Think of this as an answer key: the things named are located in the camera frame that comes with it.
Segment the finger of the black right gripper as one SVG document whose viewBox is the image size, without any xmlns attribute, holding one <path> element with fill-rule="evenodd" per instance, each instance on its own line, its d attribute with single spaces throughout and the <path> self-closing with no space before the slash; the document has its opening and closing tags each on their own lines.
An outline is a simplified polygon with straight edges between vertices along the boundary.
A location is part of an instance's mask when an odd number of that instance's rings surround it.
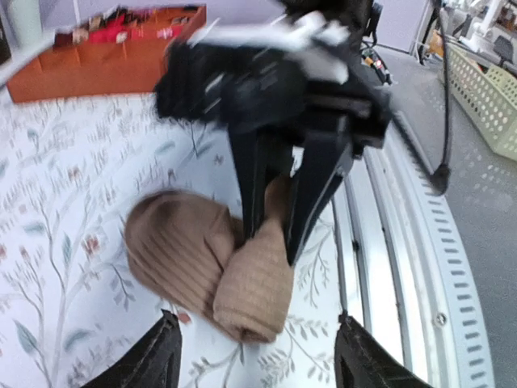
<svg viewBox="0 0 517 388">
<path fill-rule="evenodd" d="M 303 155 L 292 186 L 291 211 L 285 230 L 287 260 L 296 264 L 322 210 L 354 162 L 349 120 L 313 124 L 301 143 Z"/>
<path fill-rule="evenodd" d="M 230 131 L 229 143 L 241 193 L 244 235 L 252 238 L 264 220 L 268 184 L 280 175 L 290 175 L 293 143 L 274 126 L 248 133 Z"/>
</svg>

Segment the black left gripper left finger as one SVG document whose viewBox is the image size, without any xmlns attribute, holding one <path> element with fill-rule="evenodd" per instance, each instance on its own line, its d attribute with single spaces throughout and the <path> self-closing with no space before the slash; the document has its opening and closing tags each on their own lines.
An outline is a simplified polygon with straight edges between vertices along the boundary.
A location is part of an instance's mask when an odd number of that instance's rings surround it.
<svg viewBox="0 0 517 388">
<path fill-rule="evenodd" d="M 168 310 L 112 367 L 84 388 L 175 388 L 179 385 L 182 334 Z"/>
</svg>

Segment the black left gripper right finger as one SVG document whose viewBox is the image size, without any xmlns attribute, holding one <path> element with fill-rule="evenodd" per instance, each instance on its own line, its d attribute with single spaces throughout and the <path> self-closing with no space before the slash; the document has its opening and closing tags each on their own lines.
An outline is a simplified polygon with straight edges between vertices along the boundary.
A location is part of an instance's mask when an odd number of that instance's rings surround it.
<svg viewBox="0 0 517 388">
<path fill-rule="evenodd" d="M 339 316 L 334 346 L 337 388 L 431 388 L 399 364 L 349 314 Z"/>
</svg>

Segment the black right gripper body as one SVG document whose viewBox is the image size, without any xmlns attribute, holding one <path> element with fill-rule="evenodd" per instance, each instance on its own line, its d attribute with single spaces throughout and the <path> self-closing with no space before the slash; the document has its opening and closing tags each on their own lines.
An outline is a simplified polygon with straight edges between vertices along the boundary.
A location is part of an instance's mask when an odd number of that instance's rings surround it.
<svg viewBox="0 0 517 388">
<path fill-rule="evenodd" d="M 344 65 L 347 80 L 319 80 L 304 68 L 308 50 L 179 41 L 169 48 L 166 72 L 154 88 L 161 118 L 217 122 L 232 134 L 290 124 L 320 131 L 323 115 L 350 121 L 353 145 L 381 148 L 392 118 L 389 97 L 344 47 L 316 43 L 317 58 Z"/>
</svg>

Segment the tan ribbed sock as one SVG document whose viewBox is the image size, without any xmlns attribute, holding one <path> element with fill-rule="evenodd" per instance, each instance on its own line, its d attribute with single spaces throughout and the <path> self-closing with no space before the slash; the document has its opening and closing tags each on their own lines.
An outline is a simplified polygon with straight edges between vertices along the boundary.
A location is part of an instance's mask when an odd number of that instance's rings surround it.
<svg viewBox="0 0 517 388">
<path fill-rule="evenodd" d="M 124 227 L 128 266 L 158 296 L 205 318 L 233 340 L 270 344 L 283 331 L 292 300 L 284 224 L 291 180 L 265 191 L 265 218 L 243 237 L 226 205 L 185 191 L 147 196 Z"/>
</svg>

